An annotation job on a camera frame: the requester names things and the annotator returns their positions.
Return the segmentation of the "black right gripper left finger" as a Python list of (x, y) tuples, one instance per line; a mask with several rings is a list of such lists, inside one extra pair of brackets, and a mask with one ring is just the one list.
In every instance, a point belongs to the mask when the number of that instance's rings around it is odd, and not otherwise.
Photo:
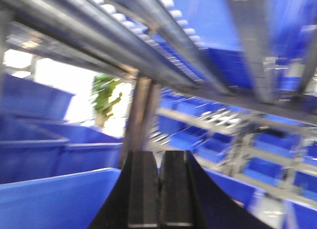
[(158, 229), (159, 176), (150, 151), (129, 152), (90, 229)]

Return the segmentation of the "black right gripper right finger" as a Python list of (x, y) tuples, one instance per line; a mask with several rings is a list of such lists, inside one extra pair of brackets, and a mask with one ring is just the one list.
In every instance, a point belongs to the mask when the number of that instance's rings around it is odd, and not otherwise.
[(162, 229), (268, 229), (235, 203), (190, 151), (165, 152), (160, 167)]

